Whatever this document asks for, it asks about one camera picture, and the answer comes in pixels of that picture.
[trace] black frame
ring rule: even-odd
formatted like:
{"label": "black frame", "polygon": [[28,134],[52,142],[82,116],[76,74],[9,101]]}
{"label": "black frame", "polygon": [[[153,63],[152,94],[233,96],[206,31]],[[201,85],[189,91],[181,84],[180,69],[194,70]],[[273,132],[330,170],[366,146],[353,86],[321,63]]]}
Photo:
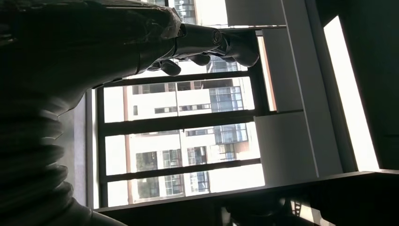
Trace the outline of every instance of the black frame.
{"label": "black frame", "polygon": [[[254,49],[259,51],[256,33],[259,29],[245,29],[240,31],[240,35],[246,40],[251,41]],[[104,87],[120,87],[130,85],[143,85],[155,83],[169,83],[180,81],[210,80],[210,79],[229,79],[238,77],[249,77],[254,98],[254,110],[238,110],[232,112],[206,113],[187,116],[176,116],[166,118],[144,119],[123,122],[104,122]],[[254,116],[265,116],[281,114],[271,112],[269,110],[266,87],[262,71],[262,63],[259,60],[253,67],[247,71],[222,72],[222,73],[206,73],[192,74],[184,76],[165,76],[153,78],[140,78],[121,80],[117,82],[106,83],[103,87],[97,89],[97,129],[98,129],[98,162],[99,162],[99,183],[100,183],[100,207],[108,207],[108,183],[121,180],[132,180],[142,178],[153,178],[159,176],[169,176],[175,174],[193,173],[221,168],[238,167],[244,165],[258,164],[260,159],[250,160],[233,160],[218,162],[212,164],[191,165],[186,167],[176,167],[168,169],[158,169],[150,171],[142,171],[136,173],[126,173],[119,175],[106,175],[106,159],[105,159],[105,137],[115,135],[129,135],[137,133],[148,133],[155,131],[168,131],[176,129],[189,129],[207,126],[217,126],[225,124],[239,124],[251,122]]]}

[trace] metal bar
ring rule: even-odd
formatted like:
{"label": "metal bar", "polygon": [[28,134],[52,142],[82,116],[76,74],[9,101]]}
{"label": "metal bar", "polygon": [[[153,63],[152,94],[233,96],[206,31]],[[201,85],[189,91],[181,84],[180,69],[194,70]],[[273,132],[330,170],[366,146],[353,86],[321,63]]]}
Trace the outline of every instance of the metal bar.
{"label": "metal bar", "polygon": [[238,78],[238,77],[247,77],[247,76],[249,76],[248,72],[238,71],[238,72],[190,74],[190,75],[180,75],[176,77],[173,76],[148,77],[140,79],[124,79],[117,82],[108,82],[104,84],[104,87],[132,86],[132,85],[144,85],[144,84],[155,84],[155,83],[210,80],[210,79],[227,79],[227,78]]}
{"label": "metal bar", "polygon": [[86,92],[86,203],[94,209],[94,167],[93,167],[93,90]]}
{"label": "metal bar", "polygon": [[143,179],[143,178],[153,178],[153,177],[161,177],[175,174],[184,174],[184,173],[193,173],[193,172],[202,172],[208,170],[216,170],[222,168],[232,168],[239,166],[247,166],[253,164],[261,163],[260,158],[257,159],[248,159],[248,160],[235,160],[235,161],[224,161],[212,164],[203,164],[203,165],[194,165],[194,166],[185,166],[185,167],[177,167],[177,168],[168,168],[168,169],[156,169],[150,171],[142,171],[137,173],[125,173],[118,175],[110,175],[101,179],[102,183],[109,183],[114,181],[121,180],[132,180],[132,179]]}
{"label": "metal bar", "polygon": [[247,31],[259,31],[262,29],[279,29],[286,28],[286,25],[265,25],[265,26],[256,26],[256,27],[241,27],[241,28],[221,28],[219,29],[222,32],[247,32]]}
{"label": "metal bar", "polygon": [[[128,88],[123,87],[123,119],[125,121],[129,120],[128,112]],[[125,156],[126,156],[126,172],[131,173],[131,160],[130,160],[130,137],[125,135]],[[133,194],[132,194],[132,181],[128,181],[128,203],[133,204]]]}
{"label": "metal bar", "polygon": [[105,137],[108,137],[115,135],[246,123],[253,121],[254,116],[255,110],[242,110],[233,112],[207,113],[157,119],[112,122],[104,124],[102,134]]}
{"label": "metal bar", "polygon": [[[105,115],[104,115],[104,88],[100,87],[96,90],[97,101],[97,142],[98,142],[98,173],[101,178],[107,175],[107,164],[105,156]],[[108,207],[108,184],[100,186],[100,207]]]}

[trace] building window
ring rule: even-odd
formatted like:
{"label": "building window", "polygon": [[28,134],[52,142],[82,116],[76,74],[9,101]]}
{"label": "building window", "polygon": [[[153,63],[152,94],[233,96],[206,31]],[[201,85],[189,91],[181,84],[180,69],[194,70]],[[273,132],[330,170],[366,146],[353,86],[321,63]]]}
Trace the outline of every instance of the building window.
{"label": "building window", "polygon": [[137,105],[133,106],[133,115],[138,115]]}
{"label": "building window", "polygon": [[207,148],[203,147],[192,147],[187,148],[188,164],[201,165],[207,163]]}
{"label": "building window", "polygon": [[202,89],[202,82],[194,81],[194,89]]}
{"label": "building window", "polygon": [[[179,8],[182,1],[192,6],[183,11]],[[175,8],[182,20],[190,22],[194,14],[189,9],[193,8],[194,0],[174,2],[180,4],[175,4]],[[247,31],[232,33],[238,36],[242,33],[256,47],[256,39],[249,39],[251,34]],[[251,97],[266,93],[261,68],[250,67],[246,71],[240,65],[215,61],[218,63],[212,64],[214,71],[228,73],[212,74],[207,66],[199,67],[192,61],[177,62],[183,69],[181,76],[148,72],[122,82],[106,83],[96,90],[97,120],[101,125],[97,135],[98,140],[105,140],[98,144],[99,207],[242,189],[259,184],[251,183],[252,180],[264,180],[259,148],[253,142],[256,129],[252,119],[269,112],[263,101],[253,101],[262,97]],[[124,102],[126,91],[134,95],[128,104]],[[150,102],[153,107],[145,113]],[[138,115],[138,107],[139,120],[133,116]],[[123,117],[126,111],[133,118]],[[249,174],[258,177],[248,178]]]}
{"label": "building window", "polygon": [[177,90],[178,91],[191,90],[191,82],[189,82],[189,81],[179,82],[177,84]]}
{"label": "building window", "polygon": [[179,110],[184,112],[184,111],[195,111],[195,110],[204,110],[204,109],[210,109],[211,104],[205,104],[205,105],[185,105],[185,106],[180,106]]}
{"label": "building window", "polygon": [[216,144],[230,144],[247,141],[247,129],[244,123],[214,126]]}
{"label": "building window", "polygon": [[140,199],[160,196],[160,184],[158,178],[146,178],[137,180],[138,195]]}
{"label": "building window", "polygon": [[208,172],[190,173],[191,192],[208,192],[209,178]]}
{"label": "building window", "polygon": [[139,94],[139,86],[132,86],[133,89],[133,95],[138,95]]}
{"label": "building window", "polygon": [[207,135],[207,134],[214,134],[213,129],[196,129],[196,130],[189,130],[186,131],[186,136],[191,137],[191,136],[199,136],[199,135]]}
{"label": "building window", "polygon": [[234,151],[234,144],[219,145],[219,160],[221,161],[233,161],[236,159]]}
{"label": "building window", "polygon": [[149,132],[149,133],[139,133],[139,134],[136,134],[136,136],[141,136],[141,137],[163,136],[163,135],[179,134],[179,132],[180,132],[180,130],[175,129],[175,130],[168,130],[168,131],[158,131],[158,132]]}
{"label": "building window", "polygon": [[240,87],[209,89],[212,112],[244,110]]}
{"label": "building window", "polygon": [[182,166],[180,149],[163,151],[162,158],[164,168],[174,168]]}
{"label": "building window", "polygon": [[155,108],[155,113],[160,114],[160,113],[171,113],[171,112],[177,112],[176,107],[161,107],[161,108]]}
{"label": "building window", "polygon": [[168,92],[174,92],[175,89],[175,84],[174,83],[168,83]]}
{"label": "building window", "polygon": [[165,176],[166,195],[181,194],[184,192],[182,175]]}
{"label": "building window", "polygon": [[165,85],[163,83],[160,84],[149,84],[149,85],[142,85],[142,93],[163,93],[165,92]]}
{"label": "building window", "polygon": [[136,154],[137,171],[157,170],[157,152],[145,152]]}
{"label": "building window", "polygon": [[148,0],[147,3],[158,5],[158,6],[165,6],[165,0]]}

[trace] window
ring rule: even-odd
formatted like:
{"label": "window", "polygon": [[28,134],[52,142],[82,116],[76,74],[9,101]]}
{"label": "window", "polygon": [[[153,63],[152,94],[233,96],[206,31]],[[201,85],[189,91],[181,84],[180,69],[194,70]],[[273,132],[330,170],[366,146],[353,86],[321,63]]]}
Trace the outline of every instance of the window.
{"label": "window", "polygon": [[202,82],[194,81],[194,89],[202,89]]}
{"label": "window", "polygon": [[162,108],[155,108],[155,113],[160,114],[160,113],[171,113],[171,112],[176,112],[177,109],[176,107],[162,107]]}
{"label": "window", "polygon": [[174,83],[168,83],[168,91],[169,92],[174,92],[175,89],[175,84]]}
{"label": "window", "polygon": [[182,166],[180,149],[163,151],[163,167],[173,168]]}
{"label": "window", "polygon": [[160,186],[158,178],[145,178],[137,180],[139,199],[159,197]]}
{"label": "window", "polygon": [[207,163],[207,147],[187,148],[188,164],[199,165]]}
{"label": "window", "polygon": [[226,87],[210,89],[212,112],[243,110],[241,88]]}
{"label": "window", "polygon": [[154,4],[154,5],[159,5],[159,6],[165,6],[165,0],[139,0],[139,1],[143,1],[143,2],[148,2],[150,4]]}
{"label": "window", "polygon": [[166,195],[181,194],[184,192],[182,175],[165,176]]}
{"label": "window", "polygon": [[196,129],[196,130],[189,130],[186,131],[186,136],[198,136],[198,135],[206,135],[206,134],[213,134],[213,129]]}
{"label": "window", "polygon": [[149,137],[149,136],[161,136],[161,135],[172,135],[172,134],[179,134],[179,130],[175,129],[175,130],[168,130],[168,131],[140,133],[140,134],[137,134],[136,136]]}
{"label": "window", "polygon": [[118,83],[113,82],[107,84],[110,87],[104,88],[106,123],[254,108],[249,77],[165,82],[156,83],[155,87],[152,84],[124,87],[116,85]]}
{"label": "window", "polygon": [[177,90],[179,90],[179,91],[191,90],[191,83],[190,82],[180,82],[177,84]]}
{"label": "window", "polygon": [[228,144],[247,141],[245,124],[215,126],[215,139],[217,144]]}
{"label": "window", "polygon": [[183,23],[201,26],[227,26],[227,12],[225,0],[198,1],[168,0],[169,6],[174,7]]}
{"label": "window", "polygon": [[234,152],[234,145],[219,145],[218,147],[219,152],[219,160],[222,161],[232,161],[236,159],[235,152]]}
{"label": "window", "polygon": [[[183,1],[185,22],[204,16]],[[255,32],[234,33],[256,46]],[[176,63],[181,76],[145,72],[97,89],[100,207],[264,185],[253,122],[269,114],[262,69]]]}
{"label": "window", "polygon": [[158,169],[157,153],[146,152],[136,154],[137,171]]}
{"label": "window", "polygon": [[205,104],[205,105],[187,105],[187,106],[180,106],[179,110],[180,111],[195,111],[195,110],[205,110],[209,109],[210,104]]}
{"label": "window", "polygon": [[133,106],[133,115],[138,115],[137,105]]}
{"label": "window", "polygon": [[190,173],[191,192],[209,192],[208,172]]}
{"label": "window", "polygon": [[377,157],[353,74],[339,16],[336,16],[324,27],[324,34],[357,167],[359,171],[378,170]]}

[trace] white wall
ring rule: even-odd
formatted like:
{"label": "white wall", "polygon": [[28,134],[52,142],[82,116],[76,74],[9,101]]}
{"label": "white wall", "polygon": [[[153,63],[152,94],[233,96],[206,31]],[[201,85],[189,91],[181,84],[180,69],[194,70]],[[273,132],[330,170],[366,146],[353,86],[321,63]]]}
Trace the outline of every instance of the white wall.
{"label": "white wall", "polygon": [[177,92],[179,106],[210,104],[208,89],[195,89]]}
{"label": "white wall", "polygon": [[184,137],[184,141],[186,142],[187,148],[190,147],[202,147],[202,146],[209,146],[215,145],[215,135],[208,134],[208,135],[201,135],[201,136],[191,136],[191,137]]}
{"label": "white wall", "polygon": [[211,170],[209,184],[211,193],[263,186],[262,165]]}
{"label": "white wall", "polygon": [[130,135],[130,151],[134,153],[157,152],[180,148],[178,134],[143,137]]}
{"label": "white wall", "polygon": [[122,87],[104,88],[104,119],[105,123],[124,121]]}
{"label": "white wall", "polygon": [[303,112],[255,117],[267,187],[317,179]]}

